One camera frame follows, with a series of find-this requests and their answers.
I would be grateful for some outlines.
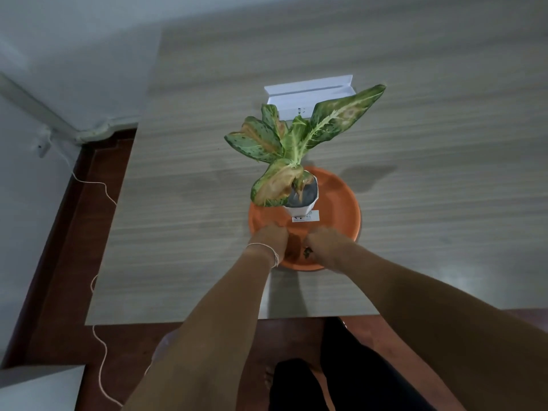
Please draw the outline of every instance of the bracelet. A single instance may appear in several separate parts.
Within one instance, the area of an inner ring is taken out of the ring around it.
[[[279,264],[279,256],[276,254],[276,251],[274,251],[274,248],[272,248],[270,245],[263,244],[262,242],[251,242],[250,244],[247,244],[245,247],[249,247],[250,245],[262,245],[263,247],[270,248],[272,252],[274,253],[274,265],[271,268],[277,267]]]

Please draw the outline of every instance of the wilted leaf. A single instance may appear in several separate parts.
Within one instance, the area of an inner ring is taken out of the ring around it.
[[[282,206],[291,193],[291,185],[301,176],[303,167],[288,159],[279,159],[251,188],[251,200],[258,206]]]
[[[276,105],[267,105],[264,103],[261,107],[261,112],[263,113],[263,122],[276,133],[280,140],[282,140],[285,134],[287,134],[288,128],[285,121],[279,120],[278,108],[276,108]]]
[[[310,150],[346,131],[380,98],[385,89],[385,85],[377,85],[353,96],[317,103],[310,118],[312,128],[305,149]]]
[[[278,136],[255,117],[247,117],[242,129],[225,135],[225,140],[244,156],[260,162],[272,163],[283,155]]]
[[[288,158],[297,163],[301,162],[301,158],[304,155],[303,141],[305,140],[306,135],[309,133],[309,131],[309,122],[300,115],[297,115],[293,119],[291,128],[282,140],[284,158]]]
[[[297,193],[297,196],[299,196],[299,201],[303,201],[303,190],[306,185],[312,184],[314,181],[314,176],[307,171],[303,171],[303,174],[293,181],[293,189],[295,189],[295,193]]]

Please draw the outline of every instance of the table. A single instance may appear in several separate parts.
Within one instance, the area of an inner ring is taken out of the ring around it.
[[[548,307],[544,0],[290,0],[163,34],[87,324],[181,321],[240,254],[266,169],[223,136],[263,87],[387,85],[305,164],[339,175],[360,243],[499,308]],[[362,315],[331,271],[274,271],[260,318]]]

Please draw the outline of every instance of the forearm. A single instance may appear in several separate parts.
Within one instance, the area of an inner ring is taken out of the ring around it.
[[[125,409],[234,409],[271,265],[258,251],[245,251],[194,308]]]
[[[465,408],[536,409],[548,400],[544,332],[357,245],[338,262],[339,270],[360,287]],[[542,382],[536,385],[531,380]]]

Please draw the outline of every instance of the leg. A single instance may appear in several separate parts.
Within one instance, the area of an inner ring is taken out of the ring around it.
[[[325,321],[321,365],[337,411],[434,410],[392,365],[363,346],[338,317]]]
[[[302,359],[278,363],[270,388],[269,411],[329,411],[322,388]]]

